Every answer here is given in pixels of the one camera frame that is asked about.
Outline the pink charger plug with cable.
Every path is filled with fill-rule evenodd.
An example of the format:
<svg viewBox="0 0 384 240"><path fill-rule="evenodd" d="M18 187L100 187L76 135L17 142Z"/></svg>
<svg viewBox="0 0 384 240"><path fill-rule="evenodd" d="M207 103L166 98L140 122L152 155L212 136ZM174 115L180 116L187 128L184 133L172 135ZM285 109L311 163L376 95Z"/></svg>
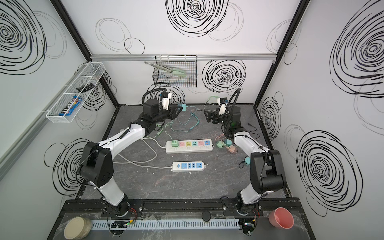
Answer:
<svg viewBox="0 0 384 240"><path fill-rule="evenodd" d="M218 141L223 141L225 139L228 139L225 137L224 134L221 134L215 138L215 145L217 146ZM227 147L226 145L222 148L228 150L230 153L235 154L237 152L237 146L232 142L232 145L230 147Z"/></svg>

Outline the large multicolour power strip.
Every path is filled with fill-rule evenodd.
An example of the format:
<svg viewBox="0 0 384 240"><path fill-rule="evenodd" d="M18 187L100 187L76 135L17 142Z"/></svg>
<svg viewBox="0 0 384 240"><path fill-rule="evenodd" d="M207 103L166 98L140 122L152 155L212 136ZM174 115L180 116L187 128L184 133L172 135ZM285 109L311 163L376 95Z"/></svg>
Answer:
<svg viewBox="0 0 384 240"><path fill-rule="evenodd" d="M212 152L214 145L211 139L206 140L178 140L179 146L172 147L171 141L166 143L167 154L204 153Z"/></svg>

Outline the small blue white power strip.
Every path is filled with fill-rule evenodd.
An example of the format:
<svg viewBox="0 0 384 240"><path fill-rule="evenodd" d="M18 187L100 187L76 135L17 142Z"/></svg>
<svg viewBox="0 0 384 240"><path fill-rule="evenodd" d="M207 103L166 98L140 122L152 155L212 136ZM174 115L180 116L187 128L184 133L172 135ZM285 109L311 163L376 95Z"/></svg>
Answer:
<svg viewBox="0 0 384 240"><path fill-rule="evenodd" d="M206 168L204 162L173 162L171 171L172 172L199 172Z"/></svg>

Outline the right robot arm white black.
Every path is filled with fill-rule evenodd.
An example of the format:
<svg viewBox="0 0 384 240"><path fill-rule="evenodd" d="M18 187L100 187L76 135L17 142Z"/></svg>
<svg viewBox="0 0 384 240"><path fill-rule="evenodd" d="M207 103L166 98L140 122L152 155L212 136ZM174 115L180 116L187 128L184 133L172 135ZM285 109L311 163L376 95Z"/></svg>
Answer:
<svg viewBox="0 0 384 240"><path fill-rule="evenodd" d="M225 137L250 158L250 183L236 197L237 211L246 214L265 196L287 187L282 156L258 143L242 126L240 108L220 105L204 111L208 123L221 124Z"/></svg>

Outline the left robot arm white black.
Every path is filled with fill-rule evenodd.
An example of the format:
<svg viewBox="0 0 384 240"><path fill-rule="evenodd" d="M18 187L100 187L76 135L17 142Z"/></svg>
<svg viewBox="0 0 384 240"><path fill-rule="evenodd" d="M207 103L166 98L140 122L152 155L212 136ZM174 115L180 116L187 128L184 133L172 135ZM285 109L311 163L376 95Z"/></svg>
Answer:
<svg viewBox="0 0 384 240"><path fill-rule="evenodd" d="M85 145L78 173L102 194L116 215L126 215L130 204L114 180L114 158L154 131L156 124L176 119L182 110L180 106L169 106L167 98L161 102L149 99L143 103L143 112L138 119L129 123L123 132L99 143Z"/></svg>

